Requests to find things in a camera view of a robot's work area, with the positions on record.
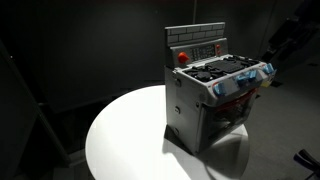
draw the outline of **miniature stove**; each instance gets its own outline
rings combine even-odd
[[[194,154],[247,120],[271,64],[228,54],[225,23],[166,28],[167,124]]]

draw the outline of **oven handle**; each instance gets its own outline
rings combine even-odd
[[[218,111],[222,111],[222,110],[225,110],[225,109],[229,109],[239,103],[242,103],[243,101],[246,101],[247,99],[249,99],[254,93],[256,93],[258,91],[258,88],[254,88],[252,90],[250,90],[247,94],[233,100],[233,101],[230,101],[230,102],[227,102],[221,106],[219,106],[217,109],[216,109],[216,112]]]

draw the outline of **red button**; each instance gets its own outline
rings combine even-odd
[[[185,63],[186,61],[189,60],[189,57],[187,56],[187,54],[185,52],[181,52],[178,55],[178,60],[180,63]]]

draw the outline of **white round table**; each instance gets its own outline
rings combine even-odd
[[[86,158],[96,180],[239,179],[248,162],[242,125],[197,157],[164,138],[165,86],[130,92],[110,103],[92,123]]]

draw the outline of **stove burner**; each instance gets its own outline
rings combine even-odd
[[[243,58],[234,55],[224,58],[223,60],[206,63],[204,66],[193,66],[184,72],[201,82],[209,82],[258,63],[259,61],[257,60],[250,60],[247,57]]]

